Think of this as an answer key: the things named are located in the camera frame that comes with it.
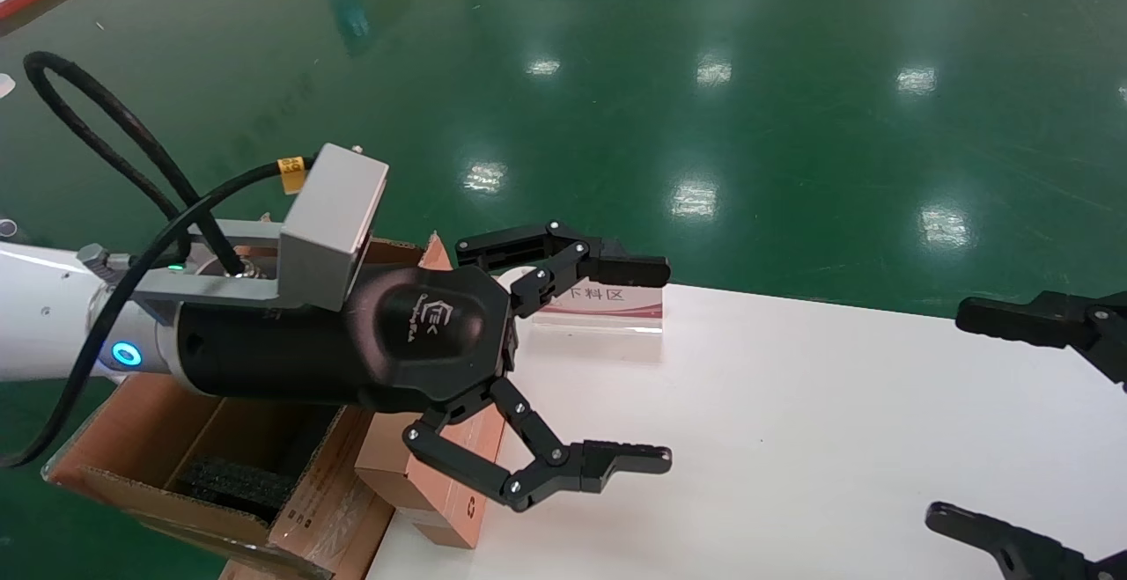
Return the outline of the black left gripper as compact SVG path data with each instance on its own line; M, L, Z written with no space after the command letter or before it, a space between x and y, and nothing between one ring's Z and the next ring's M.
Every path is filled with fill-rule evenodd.
M218 398L465 410L502 375L511 294L481 268L367 266L341 310L186 303L181 375Z

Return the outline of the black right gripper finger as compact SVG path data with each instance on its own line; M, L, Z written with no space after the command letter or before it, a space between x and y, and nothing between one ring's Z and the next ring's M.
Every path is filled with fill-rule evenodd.
M1082 297L1042 291L1030 303L967 297L955 325L962 332L1054 349L1071 348L1111 383L1126 386L1126 292Z
M1126 552L1088 560L1058 539L951 503L931 503L925 526L997 561L1005 579L1124 579Z

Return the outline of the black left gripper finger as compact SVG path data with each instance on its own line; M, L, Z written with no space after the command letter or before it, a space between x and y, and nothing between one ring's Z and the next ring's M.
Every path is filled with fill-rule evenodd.
M511 282L516 316L568 312L585 316L663 316L671 266L660 256L631 255L616 239L591 238L560 222L529 224L460 239L460 267L487 273L527 268ZM556 298L564 306L554 307Z
M494 405L502 413L533 457L527 466L511 473L443 438L440 431L453 422L453 413L434 407L406 428L402 439L415 459L516 512L559 492L598 496L615 473L662 475L673 466L673 452L665 446L592 440L564 444L506 377L474 389L463 411L474 404Z

